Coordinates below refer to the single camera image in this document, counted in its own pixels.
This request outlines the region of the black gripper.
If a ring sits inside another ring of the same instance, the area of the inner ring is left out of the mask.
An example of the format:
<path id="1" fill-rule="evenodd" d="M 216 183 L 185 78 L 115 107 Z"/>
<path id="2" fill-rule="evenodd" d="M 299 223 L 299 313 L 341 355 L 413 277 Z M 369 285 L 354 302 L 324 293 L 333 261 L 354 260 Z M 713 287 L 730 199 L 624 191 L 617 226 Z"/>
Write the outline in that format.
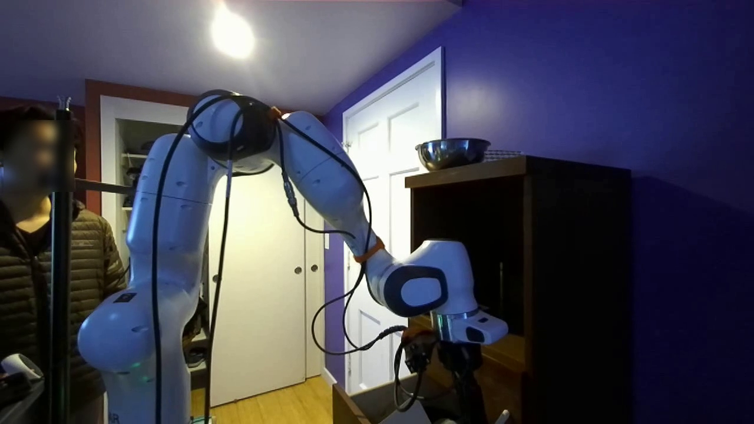
<path id="1" fill-rule="evenodd" d="M 475 369 L 483 362 L 478 343 L 449 343 L 438 347 L 438 359 L 453 378 L 453 391 L 458 399 L 460 424 L 486 424 L 483 394 L 475 381 Z"/>

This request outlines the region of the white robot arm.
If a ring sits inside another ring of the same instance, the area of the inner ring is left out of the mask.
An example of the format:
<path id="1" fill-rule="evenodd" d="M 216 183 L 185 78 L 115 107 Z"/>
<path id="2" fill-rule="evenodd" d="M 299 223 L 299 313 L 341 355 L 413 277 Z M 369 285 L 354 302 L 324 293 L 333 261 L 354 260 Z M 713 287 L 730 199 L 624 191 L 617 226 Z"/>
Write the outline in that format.
<path id="1" fill-rule="evenodd" d="M 448 347 L 506 338 L 508 326 L 478 308 L 462 243 L 427 240 L 402 261 L 389 255 L 366 214 L 356 166 L 315 115 L 210 90 L 176 135 L 150 147 L 127 228 L 127 287 L 78 333 L 79 355 L 103 378 L 108 424 L 190 424 L 183 328 L 198 307 L 214 188 L 233 170 L 269 166 L 344 239 L 374 305 L 402 319 L 427 313 Z"/>

